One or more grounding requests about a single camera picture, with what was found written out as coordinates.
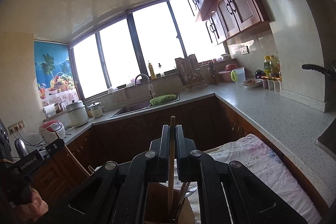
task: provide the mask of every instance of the metal screw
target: metal screw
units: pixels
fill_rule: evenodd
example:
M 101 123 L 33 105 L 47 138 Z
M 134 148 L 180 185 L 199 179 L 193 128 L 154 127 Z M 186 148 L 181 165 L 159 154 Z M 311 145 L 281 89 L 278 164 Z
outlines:
M 191 151 L 190 155 L 194 157 L 199 157 L 200 155 L 202 155 L 202 151 L 196 149 L 196 150 Z
M 154 158 L 156 156 L 156 152 L 155 151 L 147 151 L 145 153 L 145 156 L 149 159 Z
M 116 167 L 116 164 L 113 161 L 109 161 L 105 164 L 107 170 L 113 170 Z
M 242 166 L 242 164 L 239 161 L 237 161 L 237 160 L 231 161 L 230 165 L 231 165 L 232 168 L 235 168 L 235 169 L 238 169 L 238 168 L 240 168 Z

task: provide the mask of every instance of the chrome faucet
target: chrome faucet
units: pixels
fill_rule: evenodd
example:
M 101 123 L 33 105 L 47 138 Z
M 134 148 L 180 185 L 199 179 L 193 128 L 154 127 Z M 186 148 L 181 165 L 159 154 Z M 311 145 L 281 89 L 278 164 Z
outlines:
M 154 91 L 154 87 L 153 87 L 153 85 L 151 84 L 151 82 L 150 82 L 150 80 L 149 80 L 148 75 L 145 75 L 145 74 L 143 74 L 143 73 L 139 74 L 139 75 L 135 78 L 135 80 L 134 80 L 134 86 L 137 86 L 137 79 L 138 79 L 139 76 L 145 76 L 145 77 L 147 78 L 148 89 L 149 89 L 149 92 L 151 93 L 151 97 L 152 97 L 152 99 L 153 99 L 153 95 L 155 95 L 155 91 Z

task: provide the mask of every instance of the green basket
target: green basket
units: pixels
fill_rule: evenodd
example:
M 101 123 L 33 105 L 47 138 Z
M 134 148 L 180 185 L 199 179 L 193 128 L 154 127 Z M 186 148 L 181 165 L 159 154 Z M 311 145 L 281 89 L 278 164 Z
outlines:
M 152 106 L 158 106 L 176 100 L 176 98 L 177 98 L 176 94 L 167 94 L 153 98 L 152 100 L 150 100 L 150 103 L 152 104 Z

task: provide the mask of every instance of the sink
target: sink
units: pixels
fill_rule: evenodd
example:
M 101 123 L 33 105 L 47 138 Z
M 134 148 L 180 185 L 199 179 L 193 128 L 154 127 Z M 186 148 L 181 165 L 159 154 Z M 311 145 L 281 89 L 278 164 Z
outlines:
M 149 108 L 151 107 L 151 103 L 148 101 L 143 101 L 143 102 L 139 102 L 139 103 L 135 103 L 129 106 L 125 106 L 122 109 L 120 109 L 116 114 L 114 114 L 113 116 L 117 116 L 117 115 L 121 115 L 121 114 L 125 114 L 125 113 L 129 113 L 129 112 L 134 112 L 137 110 L 141 110 L 143 108 Z

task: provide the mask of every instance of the speckled countertop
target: speckled countertop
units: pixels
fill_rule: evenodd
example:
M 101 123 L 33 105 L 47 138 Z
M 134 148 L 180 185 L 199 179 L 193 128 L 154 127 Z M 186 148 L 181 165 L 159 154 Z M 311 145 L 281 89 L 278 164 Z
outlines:
M 79 128 L 67 131 L 69 144 L 95 124 L 155 112 L 216 96 L 226 103 L 278 147 L 310 180 L 330 206 L 336 198 L 336 161 L 315 144 L 336 118 L 336 111 L 322 113 L 309 106 L 281 97 L 278 92 L 262 87 L 246 89 L 234 83 L 209 85 L 200 90 L 183 91 L 179 101 L 111 117 L 121 108 L 110 110 L 98 119 L 91 118 Z

